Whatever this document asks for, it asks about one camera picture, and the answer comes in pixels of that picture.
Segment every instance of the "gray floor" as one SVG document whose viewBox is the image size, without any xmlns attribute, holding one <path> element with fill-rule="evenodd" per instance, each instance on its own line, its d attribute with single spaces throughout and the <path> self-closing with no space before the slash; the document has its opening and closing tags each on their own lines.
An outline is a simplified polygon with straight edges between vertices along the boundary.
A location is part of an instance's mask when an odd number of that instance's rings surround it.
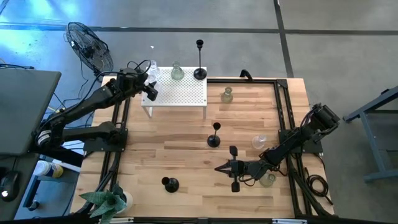
<svg viewBox="0 0 398 224">
<path fill-rule="evenodd" d="M 393 0 L 280 0 L 280 6 L 286 29 L 398 30 L 395 13 L 398 2 Z M 111 27 L 277 29 L 275 18 L 272 0 L 124 0 L 117 4 L 105 0 L 10 0 L 0 15 L 0 25 L 46 26 L 80 21 L 90 26 Z M 195 66 L 195 41 L 201 38 L 205 41 L 203 64 L 210 76 L 237 76 L 245 68 L 255 77 L 286 77 L 279 34 L 97 32 L 97 35 L 108 43 L 115 70 L 125 67 L 129 60 L 148 57 L 156 59 L 160 66 L 170 66 L 174 60 L 184 66 Z M 396 35 L 287 35 L 294 76 L 304 78 L 310 103 L 327 104 L 339 116 L 397 85 L 397 42 Z M 80 61 L 63 41 L 61 31 L 0 30 L 0 58 L 41 70 L 61 71 L 56 93 L 62 100 L 75 98 L 84 81 Z M 93 79 L 85 65 L 83 74 Z M 57 107 L 59 102 L 53 99 L 51 105 Z M 336 214 L 396 222 L 398 179 L 363 182 L 363 175 L 375 172 L 376 165 L 362 124 L 341 123 L 322 143 Z M 34 212 L 21 209 L 16 218 L 61 215 L 69 199 L 64 195 L 72 192 L 72 184 L 51 187 L 43 184 L 37 198 L 44 201 L 44 206 Z M 44 200 L 44 193 L 53 194 L 54 199 Z"/>
</svg>

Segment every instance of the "wooden table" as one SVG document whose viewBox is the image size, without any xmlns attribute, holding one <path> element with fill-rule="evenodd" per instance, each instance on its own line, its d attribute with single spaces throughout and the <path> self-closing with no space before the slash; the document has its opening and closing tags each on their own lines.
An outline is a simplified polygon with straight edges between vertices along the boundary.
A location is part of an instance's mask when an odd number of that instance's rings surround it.
<svg viewBox="0 0 398 224">
<path fill-rule="evenodd" d="M 304 81 L 288 78 L 295 124 L 300 125 L 309 110 Z M 233 102 L 223 104 L 221 94 L 226 86 L 233 89 Z M 283 106 L 285 100 L 281 94 Z M 95 112 L 93 125 L 110 121 L 113 107 Z M 124 212 L 129 217 L 293 217 L 292 199 L 287 177 L 274 172 L 277 180 L 270 188 L 259 182 L 253 187 L 241 183 L 239 193 L 231 192 L 232 179 L 214 171 L 231 158 L 229 146 L 238 147 L 238 159 L 258 159 L 258 154 L 279 144 L 280 129 L 274 87 L 267 84 L 208 84 L 207 119 L 200 108 L 158 108 L 149 119 L 141 108 L 141 96 L 132 99 L 127 128 L 129 137 L 122 154 L 118 180 L 133 196 L 133 207 Z M 214 133 L 212 124 L 221 123 L 217 132 L 219 148 L 207 146 L 207 137 Z M 263 150 L 251 147 L 251 139 L 266 134 Z M 80 194 L 98 185 L 104 153 L 95 152 L 83 161 L 71 212 L 84 204 Z M 310 174 L 325 177 L 319 158 L 303 155 L 303 164 Z M 286 173 L 285 162 L 281 171 Z M 180 182 L 178 192 L 170 194 L 161 183 L 163 177 Z M 300 208 L 304 212 L 302 193 L 298 190 Z M 333 213 L 325 198 L 317 198 Z"/>
</svg>

